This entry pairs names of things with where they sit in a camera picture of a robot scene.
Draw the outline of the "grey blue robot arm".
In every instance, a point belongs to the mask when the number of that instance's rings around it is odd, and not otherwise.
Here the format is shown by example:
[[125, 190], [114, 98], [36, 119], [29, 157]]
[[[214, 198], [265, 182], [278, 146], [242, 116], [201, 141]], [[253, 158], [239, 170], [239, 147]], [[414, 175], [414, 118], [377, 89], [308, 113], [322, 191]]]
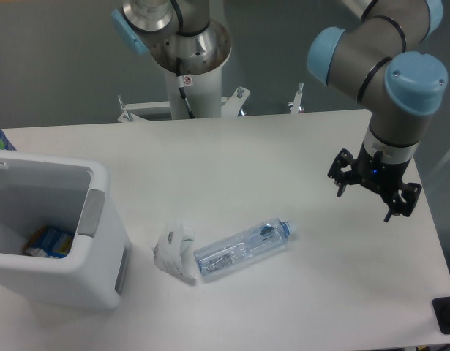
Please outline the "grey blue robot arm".
[[[358, 184], [380, 195], [388, 216], [410, 216], [421, 186], [402, 179], [448, 83], [445, 66], [417, 46], [440, 25], [441, 1], [361, 1], [353, 31], [324, 29], [307, 54], [307, 69], [368, 109], [360, 152], [342, 150], [328, 175], [339, 192]], [[150, 53], [165, 73], [174, 119], [218, 118], [222, 67], [231, 52], [225, 27], [208, 1], [124, 1], [113, 26], [138, 55]]]

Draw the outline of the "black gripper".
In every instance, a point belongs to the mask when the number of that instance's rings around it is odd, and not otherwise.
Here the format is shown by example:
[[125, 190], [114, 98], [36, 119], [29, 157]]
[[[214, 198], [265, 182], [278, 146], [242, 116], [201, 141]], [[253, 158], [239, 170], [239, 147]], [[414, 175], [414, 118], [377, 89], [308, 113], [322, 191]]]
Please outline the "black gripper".
[[402, 180], [409, 163], [410, 160], [399, 164], [375, 160], [364, 145], [355, 159], [351, 152], [343, 148], [332, 162], [328, 177], [338, 187], [337, 197], [343, 195], [346, 186], [360, 183], [382, 195], [382, 200], [389, 208], [384, 218], [384, 222], [388, 222], [393, 216], [410, 217], [421, 194], [421, 184], [404, 183]]

